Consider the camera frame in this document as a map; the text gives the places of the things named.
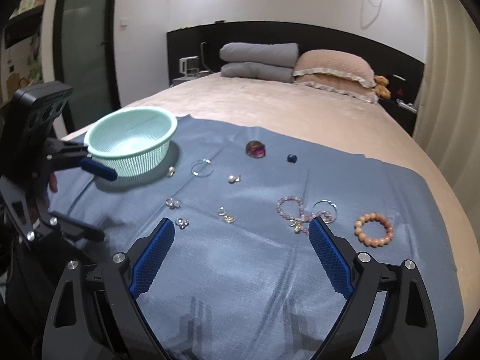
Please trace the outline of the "person left hand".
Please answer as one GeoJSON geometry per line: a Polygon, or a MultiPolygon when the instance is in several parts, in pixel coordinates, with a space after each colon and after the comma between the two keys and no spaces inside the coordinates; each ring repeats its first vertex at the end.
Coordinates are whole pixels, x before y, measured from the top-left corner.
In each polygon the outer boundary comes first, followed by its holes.
{"type": "Polygon", "coordinates": [[[56,177],[56,174],[55,173],[50,173],[49,174],[49,190],[53,193],[53,194],[56,194],[59,190],[58,188],[58,180],[57,180],[57,177],[56,177]]]}

